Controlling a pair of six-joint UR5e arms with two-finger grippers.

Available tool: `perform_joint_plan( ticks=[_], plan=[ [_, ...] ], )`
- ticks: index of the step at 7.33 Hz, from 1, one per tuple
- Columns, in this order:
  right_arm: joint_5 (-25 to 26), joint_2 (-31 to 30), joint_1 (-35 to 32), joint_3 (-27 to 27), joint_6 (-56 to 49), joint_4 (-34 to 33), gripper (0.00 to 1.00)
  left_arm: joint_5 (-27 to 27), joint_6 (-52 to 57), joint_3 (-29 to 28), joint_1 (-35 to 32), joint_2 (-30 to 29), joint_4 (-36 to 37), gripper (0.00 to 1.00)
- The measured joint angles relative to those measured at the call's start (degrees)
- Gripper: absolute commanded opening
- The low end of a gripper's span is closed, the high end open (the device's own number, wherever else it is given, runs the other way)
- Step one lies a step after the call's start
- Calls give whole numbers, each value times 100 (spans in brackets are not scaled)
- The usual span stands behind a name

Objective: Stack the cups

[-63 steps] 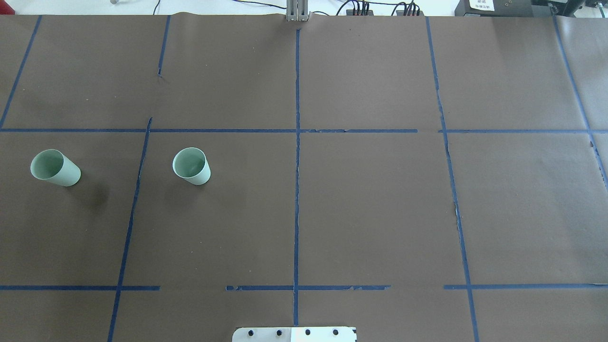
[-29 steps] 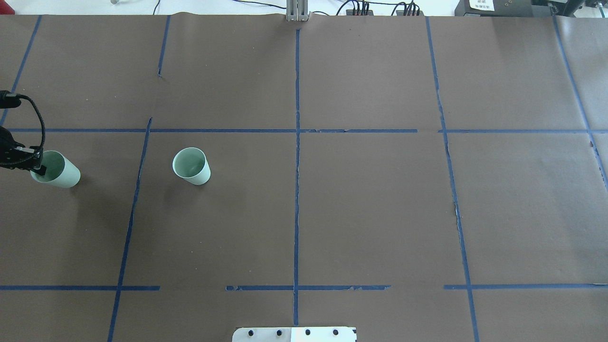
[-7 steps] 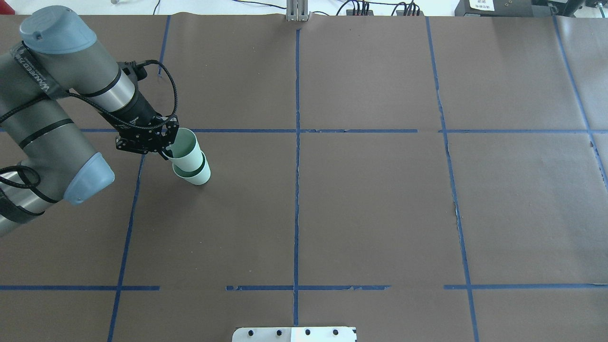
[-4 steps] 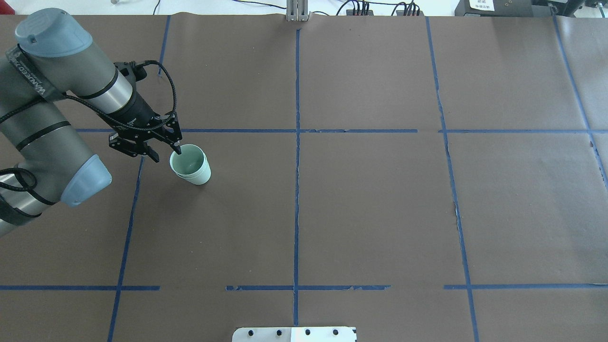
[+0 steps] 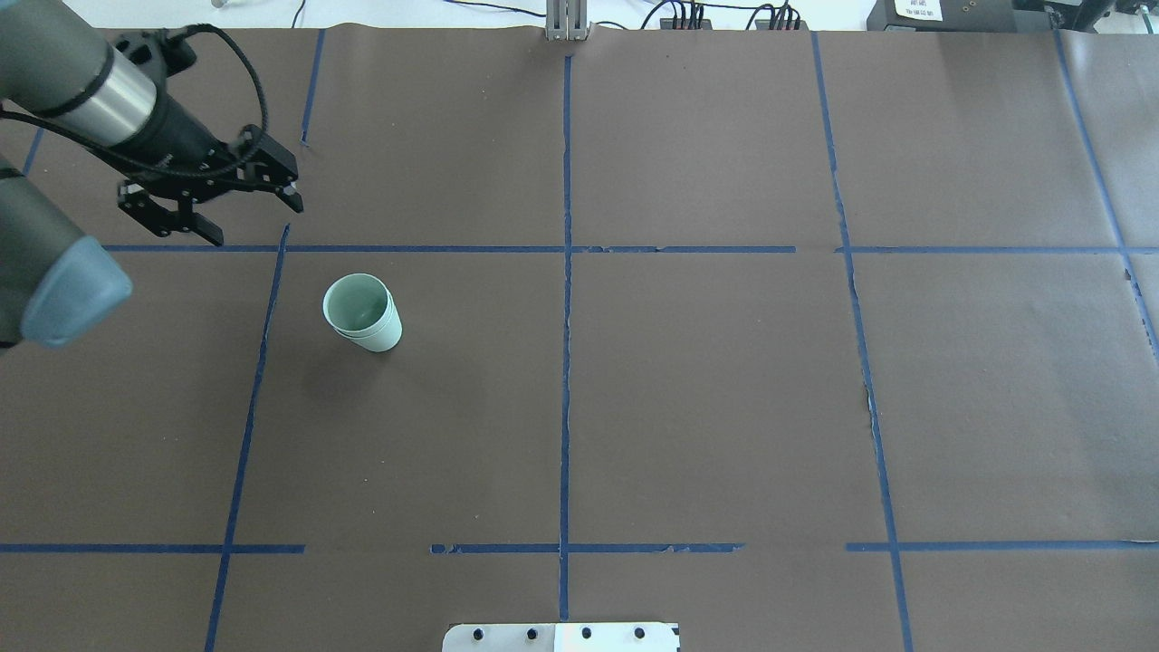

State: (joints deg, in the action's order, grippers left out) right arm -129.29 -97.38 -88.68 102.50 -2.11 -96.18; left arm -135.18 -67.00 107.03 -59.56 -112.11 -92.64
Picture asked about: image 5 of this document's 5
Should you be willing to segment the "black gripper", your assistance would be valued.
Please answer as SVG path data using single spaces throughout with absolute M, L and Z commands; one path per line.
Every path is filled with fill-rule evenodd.
M 119 185 L 119 207 L 125 215 L 141 225 L 158 239 L 173 234 L 192 234 L 209 244 L 221 247 L 225 236 L 221 227 L 194 210 L 191 198 L 183 197 L 177 208 L 166 208 L 152 197 L 175 199 L 183 190 L 194 197 L 205 193 L 224 195 L 225 177 L 245 184 L 241 191 L 264 191 L 283 202 L 294 214 L 302 214 L 305 203 L 296 186 L 299 169 L 294 154 L 263 129 L 236 130 L 229 144 L 223 142 L 206 125 L 195 119 L 181 103 L 168 95 L 158 94 L 156 87 L 140 87 L 127 94 L 127 124 L 134 132 L 127 137 L 127 157 L 166 170 L 162 173 L 127 174 L 127 185 Z M 243 154 L 253 156 L 231 173 L 219 175 L 214 185 L 207 180 L 172 177 L 172 173 L 207 173 L 234 164 Z

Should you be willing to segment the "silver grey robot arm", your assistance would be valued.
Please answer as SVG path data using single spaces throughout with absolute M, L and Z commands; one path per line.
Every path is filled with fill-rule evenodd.
M 258 71 L 220 25 L 124 32 L 108 41 L 61 1 L 5 1 L 3 123 L 70 141 L 119 174 L 115 202 L 156 239 L 221 247 L 201 206 L 231 193 L 272 195 L 302 212 L 294 154 L 270 135 Z M 258 122 L 224 140 L 187 110 L 169 80 L 190 69 L 190 42 L 212 34 L 252 82 Z M 3 159 L 3 351 L 65 347 L 127 301 L 133 283 L 19 162 Z

